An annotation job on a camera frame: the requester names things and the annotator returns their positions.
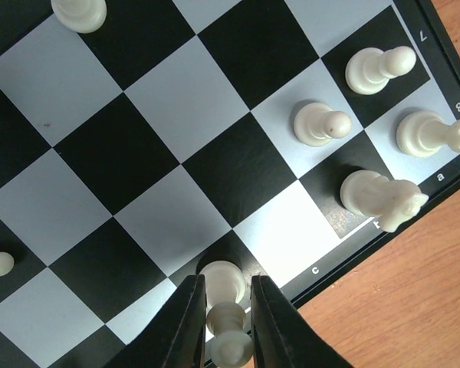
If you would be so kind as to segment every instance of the wooden surface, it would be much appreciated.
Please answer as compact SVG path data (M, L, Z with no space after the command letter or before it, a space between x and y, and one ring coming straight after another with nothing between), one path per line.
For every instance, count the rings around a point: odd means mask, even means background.
M460 0L433 2L460 54ZM460 367L460 191L300 312L354 366Z

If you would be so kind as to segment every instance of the black square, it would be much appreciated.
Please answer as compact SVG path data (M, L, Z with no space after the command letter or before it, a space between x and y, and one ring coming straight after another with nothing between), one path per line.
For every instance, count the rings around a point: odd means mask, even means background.
M166 278L114 218L50 269L104 322Z
M243 0L199 37L251 109L318 59L284 0Z
M102 326L49 368L99 368L105 366L124 347L124 343L108 327Z
M0 188L50 148L0 91Z
M415 67L407 75L392 79L378 94L365 96L353 92L348 87L345 77L346 65L355 53L364 48L379 48L387 51L398 46L412 48L412 43L396 13L389 6L322 57L336 84L365 128L429 81L429 75L418 59Z
M0 368L2 367L39 368L22 350L16 347L0 332Z
M194 32L171 1L107 0L98 31L81 37L126 90Z
M113 214L179 165L124 94L55 149Z
M229 261L242 270L247 290L240 305L244 309L250 307L252 276L265 275L267 272L233 230L196 255L169 278L176 286L179 286L188 274L198 274L207 264L214 261Z
M250 113L183 165L232 227L296 180Z
M366 217L347 211L340 201L340 186L358 170L372 170L392 179L380 155L363 131L301 177L308 194L340 238L361 225Z
M47 0L14 0L14 6L0 2L0 54L51 13Z
M0 277L0 303L22 285L31 280L46 266L0 220L0 251L6 251L15 260L12 271Z

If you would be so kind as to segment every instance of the chessboard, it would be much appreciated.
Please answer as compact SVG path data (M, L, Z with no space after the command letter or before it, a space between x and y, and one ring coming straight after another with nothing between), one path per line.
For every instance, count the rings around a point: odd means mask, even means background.
M408 76L347 86L356 52L402 45ZM299 142L309 102L350 134ZM460 60L427 0L107 0L90 34L46 0L0 5L0 368L103 366L212 260L302 305L460 187L460 154L396 145L417 110L460 119ZM340 203L358 169L430 200L386 234Z

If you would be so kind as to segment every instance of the white square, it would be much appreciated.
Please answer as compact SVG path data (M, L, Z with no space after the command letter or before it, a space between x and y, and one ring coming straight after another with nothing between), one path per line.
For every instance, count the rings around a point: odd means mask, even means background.
M340 243L298 181L234 231L280 288Z
M0 89L52 146L121 93L54 15L0 57Z
M397 127L404 117L420 110L436 112L448 125L455 122L442 92L431 79L365 129L393 178L410 180L415 184L420 184L458 155L448 146L424 158L406 155L400 150L396 142Z
M126 95L180 162L248 113L198 37L141 77Z
M199 33L241 0L172 0L192 30Z
M110 217L52 149L0 189L0 219L46 265Z
M167 276L230 231L182 166L115 217Z
M176 286L168 278L123 310L107 326L126 345L131 343L169 300Z
M347 113L353 121L351 132L322 147L310 147L300 142L293 131L294 115L297 108L307 102L321 102L333 110ZM299 178L363 130L322 60L313 63L260 103L252 114Z
M319 56L392 4L391 0L285 1Z
M49 268L0 303L0 331L40 367L50 366L102 326Z

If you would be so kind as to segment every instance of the board border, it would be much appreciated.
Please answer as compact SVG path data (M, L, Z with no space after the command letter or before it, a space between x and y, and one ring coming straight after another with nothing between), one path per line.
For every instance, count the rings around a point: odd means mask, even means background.
M448 66L452 69L455 76L458 78L460 85L460 56L446 31L445 26L439 17L438 12L435 9L431 0L416 0L416 4L421 11L425 23L431 28L432 33L435 35L436 41L439 47L445 54ZM361 262L365 261L369 256L379 251L384 245L399 236L412 224L420 220L424 215L433 210L437 205L444 202L448 197L460 190L460 174L456 176L447 186L444 186L437 192L431 195L429 202L422 207L419 215L405 222L395 233L382 233L377 235L372 241L363 246L359 251L354 252L345 261L339 263L332 270L329 270L323 277L318 280L312 280L312 284L306 287L301 293L290 299L290 302L298 309L299 307L306 304L313 297L317 296L321 291L331 286L334 282L339 280L349 271L357 267Z

